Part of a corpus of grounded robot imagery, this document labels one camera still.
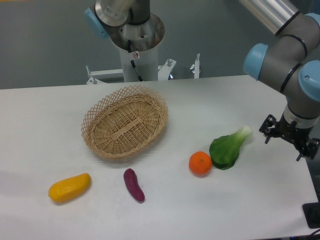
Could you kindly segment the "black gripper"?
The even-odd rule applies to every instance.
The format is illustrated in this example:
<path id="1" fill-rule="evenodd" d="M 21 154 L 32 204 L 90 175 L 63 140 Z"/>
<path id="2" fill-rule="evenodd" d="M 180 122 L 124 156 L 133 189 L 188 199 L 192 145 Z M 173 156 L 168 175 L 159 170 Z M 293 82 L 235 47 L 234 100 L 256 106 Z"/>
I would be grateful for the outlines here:
<path id="1" fill-rule="evenodd" d="M 271 138 L 281 138 L 293 144 L 299 152 L 296 161 L 301 158 L 313 160 L 320 147 L 319 138 L 309 138 L 310 128 L 298 127 L 297 120 L 286 120 L 282 114 L 279 121 L 269 114 L 259 128 L 259 132 L 265 137 L 265 144 Z"/>

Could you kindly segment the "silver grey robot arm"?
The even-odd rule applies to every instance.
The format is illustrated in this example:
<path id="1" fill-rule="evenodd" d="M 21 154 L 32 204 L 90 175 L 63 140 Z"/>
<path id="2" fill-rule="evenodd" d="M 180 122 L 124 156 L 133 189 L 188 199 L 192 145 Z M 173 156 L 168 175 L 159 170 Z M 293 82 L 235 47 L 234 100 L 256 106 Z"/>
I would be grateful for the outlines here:
<path id="1" fill-rule="evenodd" d="M 305 58 L 320 45 L 320 16 L 302 14 L 288 0 L 244 0 L 242 5 L 276 37 L 273 46 L 256 44 L 243 70 L 286 97 L 280 120 L 269 115 L 260 127 L 267 139 L 294 145 L 300 158 L 313 159 L 320 141 L 309 134 L 320 117 L 320 63 Z M 91 29 L 119 49 L 126 82 L 168 80 L 175 61 L 158 65 L 163 22 L 148 0 L 98 0 L 84 12 Z"/>

